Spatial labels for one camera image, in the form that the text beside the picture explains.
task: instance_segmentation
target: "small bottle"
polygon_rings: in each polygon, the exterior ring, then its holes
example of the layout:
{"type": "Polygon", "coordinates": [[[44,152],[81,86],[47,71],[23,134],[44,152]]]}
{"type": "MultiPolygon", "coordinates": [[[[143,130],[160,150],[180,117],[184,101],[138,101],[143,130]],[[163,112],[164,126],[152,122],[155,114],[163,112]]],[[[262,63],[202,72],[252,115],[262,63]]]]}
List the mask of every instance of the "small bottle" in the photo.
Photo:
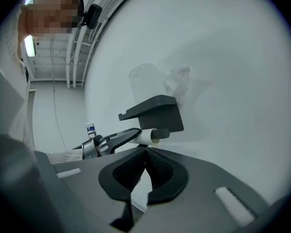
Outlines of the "small bottle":
{"type": "Polygon", "coordinates": [[[96,136],[95,127],[94,127],[94,124],[92,122],[86,123],[85,127],[87,129],[87,134],[88,134],[88,138],[89,139],[91,139],[91,138],[96,136]]]}

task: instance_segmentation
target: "white wall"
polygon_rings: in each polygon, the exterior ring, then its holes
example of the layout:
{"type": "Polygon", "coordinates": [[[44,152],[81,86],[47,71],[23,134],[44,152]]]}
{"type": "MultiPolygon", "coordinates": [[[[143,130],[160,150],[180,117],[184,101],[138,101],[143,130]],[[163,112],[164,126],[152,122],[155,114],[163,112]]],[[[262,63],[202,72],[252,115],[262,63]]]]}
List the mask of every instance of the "white wall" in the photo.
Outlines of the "white wall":
{"type": "Polygon", "coordinates": [[[34,143],[38,150],[62,152],[88,139],[84,127],[86,119],[83,87],[67,89],[65,82],[55,82],[58,125],[54,110],[53,82],[32,82],[31,88],[36,89],[32,121],[34,143]]]}
{"type": "Polygon", "coordinates": [[[291,35],[267,0],[129,0],[85,83],[87,119],[99,134],[139,126],[117,115],[134,105],[128,76],[144,63],[191,67],[184,131],[160,148],[218,164],[269,203],[289,193],[291,35]]]}

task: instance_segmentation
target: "cable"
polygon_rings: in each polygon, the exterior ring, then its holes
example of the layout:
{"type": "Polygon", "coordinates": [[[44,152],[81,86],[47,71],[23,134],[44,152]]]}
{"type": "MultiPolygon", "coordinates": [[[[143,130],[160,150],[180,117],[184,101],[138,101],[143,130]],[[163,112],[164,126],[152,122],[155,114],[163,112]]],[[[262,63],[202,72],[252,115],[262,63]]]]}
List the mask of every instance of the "cable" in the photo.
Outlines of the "cable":
{"type": "MultiPolygon", "coordinates": [[[[53,60],[52,60],[52,40],[50,41],[50,56],[51,56],[51,61],[52,61],[52,63],[53,63],[53,60]]],[[[57,119],[57,113],[56,113],[56,105],[55,105],[55,79],[54,79],[54,65],[53,65],[53,68],[52,68],[52,79],[53,79],[53,101],[54,101],[54,111],[55,111],[55,118],[56,118],[57,128],[58,128],[58,131],[59,131],[60,138],[62,139],[62,142],[63,142],[63,144],[64,144],[64,147],[65,147],[65,149],[67,150],[66,144],[65,144],[65,142],[64,142],[64,139],[63,139],[62,133],[61,133],[60,128],[59,128],[59,125],[58,125],[58,119],[57,119]]]]}

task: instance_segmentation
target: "person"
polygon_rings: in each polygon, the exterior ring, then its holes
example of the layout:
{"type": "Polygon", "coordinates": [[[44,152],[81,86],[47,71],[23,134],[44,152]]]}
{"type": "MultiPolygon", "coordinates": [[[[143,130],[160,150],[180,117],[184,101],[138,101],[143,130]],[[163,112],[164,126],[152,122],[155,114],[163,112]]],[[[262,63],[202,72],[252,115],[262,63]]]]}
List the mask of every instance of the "person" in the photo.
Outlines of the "person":
{"type": "MultiPolygon", "coordinates": [[[[27,101],[30,79],[26,75],[25,64],[21,61],[20,44],[31,35],[41,37],[47,34],[70,33],[78,26],[83,16],[82,0],[32,0],[27,5],[16,5],[0,26],[0,73],[16,91],[13,99],[6,101],[10,115],[0,119],[0,134],[23,141],[29,148],[36,150],[31,143],[27,123],[27,101]]],[[[68,150],[63,153],[47,154],[51,163],[80,160],[81,150],[68,150]]]]}

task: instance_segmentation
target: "white cylinder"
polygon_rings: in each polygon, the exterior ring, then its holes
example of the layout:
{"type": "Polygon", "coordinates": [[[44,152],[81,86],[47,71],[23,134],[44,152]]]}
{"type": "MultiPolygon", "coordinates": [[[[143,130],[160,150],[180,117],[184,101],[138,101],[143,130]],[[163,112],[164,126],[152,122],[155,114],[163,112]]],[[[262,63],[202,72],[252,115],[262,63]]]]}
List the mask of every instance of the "white cylinder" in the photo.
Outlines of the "white cylinder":
{"type": "Polygon", "coordinates": [[[160,72],[153,64],[135,67],[129,74],[129,80],[136,104],[157,95],[166,95],[160,72]]]}
{"type": "Polygon", "coordinates": [[[157,129],[142,130],[142,132],[135,139],[131,140],[130,143],[154,146],[158,145],[160,140],[151,138],[151,133],[155,130],[157,129]]]}

